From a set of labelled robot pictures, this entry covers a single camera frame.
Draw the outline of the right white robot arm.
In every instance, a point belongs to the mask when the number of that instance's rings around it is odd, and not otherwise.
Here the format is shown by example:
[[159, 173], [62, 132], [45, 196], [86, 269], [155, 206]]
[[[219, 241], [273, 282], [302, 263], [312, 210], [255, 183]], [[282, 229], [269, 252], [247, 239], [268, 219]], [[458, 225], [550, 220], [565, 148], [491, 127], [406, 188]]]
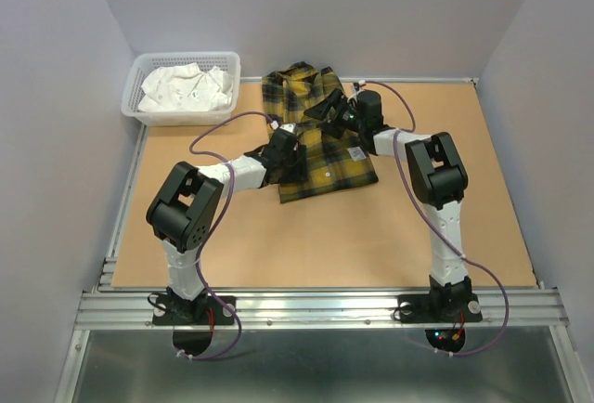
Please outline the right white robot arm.
[[366, 152], [393, 157], [409, 198], [429, 227], [430, 290], [399, 295], [394, 318], [428, 323], [464, 316], [474, 299], [460, 229], [469, 179], [451, 135], [421, 135], [391, 127], [384, 122], [381, 95], [362, 88], [351, 97], [336, 89], [304, 115], [318, 121], [324, 134], [338, 138], [349, 130], [357, 134]]

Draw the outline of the yellow plaid long sleeve shirt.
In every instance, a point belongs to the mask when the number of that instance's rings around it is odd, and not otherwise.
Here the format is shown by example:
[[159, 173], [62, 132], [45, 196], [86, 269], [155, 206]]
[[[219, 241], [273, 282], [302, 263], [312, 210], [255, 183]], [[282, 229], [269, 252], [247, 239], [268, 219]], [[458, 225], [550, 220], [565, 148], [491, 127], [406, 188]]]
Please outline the yellow plaid long sleeve shirt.
[[345, 131], [340, 138], [328, 136], [316, 120], [304, 115], [305, 110], [336, 89], [342, 91], [343, 87], [332, 68], [318, 70], [303, 61], [262, 78], [265, 113], [279, 124], [295, 124], [299, 142], [305, 146], [307, 178], [278, 187], [282, 204], [379, 182], [356, 133]]

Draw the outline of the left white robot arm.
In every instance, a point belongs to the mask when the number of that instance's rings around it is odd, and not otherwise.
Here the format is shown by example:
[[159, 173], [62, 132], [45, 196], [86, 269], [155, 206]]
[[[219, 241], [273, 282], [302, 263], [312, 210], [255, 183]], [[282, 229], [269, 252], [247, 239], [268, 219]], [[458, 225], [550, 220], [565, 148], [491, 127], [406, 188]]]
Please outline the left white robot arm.
[[206, 324], [214, 299], [200, 278], [201, 251], [222, 221], [232, 196], [243, 190], [306, 179], [305, 145], [294, 123], [275, 125], [269, 141], [209, 166], [179, 162], [152, 201], [146, 220], [162, 243], [169, 285], [148, 298], [158, 326]]

